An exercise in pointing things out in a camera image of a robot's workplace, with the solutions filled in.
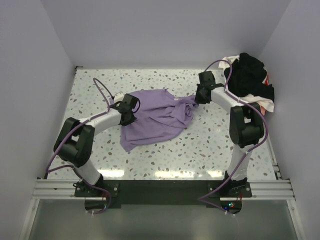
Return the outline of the purple t shirt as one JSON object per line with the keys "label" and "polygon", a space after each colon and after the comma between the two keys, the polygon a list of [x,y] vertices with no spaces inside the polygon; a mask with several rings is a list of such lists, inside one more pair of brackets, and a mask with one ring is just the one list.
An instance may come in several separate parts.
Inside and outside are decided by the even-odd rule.
{"label": "purple t shirt", "polygon": [[136,120],[120,130],[120,145],[126,152],[177,137],[191,123],[198,107],[194,95],[176,97],[167,89],[130,94],[140,100],[140,108],[134,114]]}

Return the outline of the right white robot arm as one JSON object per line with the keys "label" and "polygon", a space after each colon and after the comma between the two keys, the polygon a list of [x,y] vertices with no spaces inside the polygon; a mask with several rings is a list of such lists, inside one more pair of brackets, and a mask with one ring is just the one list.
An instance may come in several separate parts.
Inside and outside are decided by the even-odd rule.
{"label": "right white robot arm", "polygon": [[267,138],[265,119],[258,103],[247,103],[229,92],[225,85],[216,83],[211,71],[201,72],[198,77],[195,102],[203,105],[213,102],[229,113],[229,137],[233,142],[224,180],[207,196],[233,197],[246,188],[252,151],[262,144],[261,138]]}

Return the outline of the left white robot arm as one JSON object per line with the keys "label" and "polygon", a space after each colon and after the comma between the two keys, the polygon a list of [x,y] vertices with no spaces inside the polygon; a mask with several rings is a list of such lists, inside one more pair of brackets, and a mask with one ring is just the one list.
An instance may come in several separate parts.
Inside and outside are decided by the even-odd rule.
{"label": "left white robot arm", "polygon": [[109,128],[133,123],[141,106],[140,100],[128,93],[120,92],[115,99],[116,102],[106,111],[96,115],[82,119],[67,118],[53,147],[51,161],[59,156],[70,163],[92,196],[99,196],[104,190],[103,176],[90,160],[95,136]]}

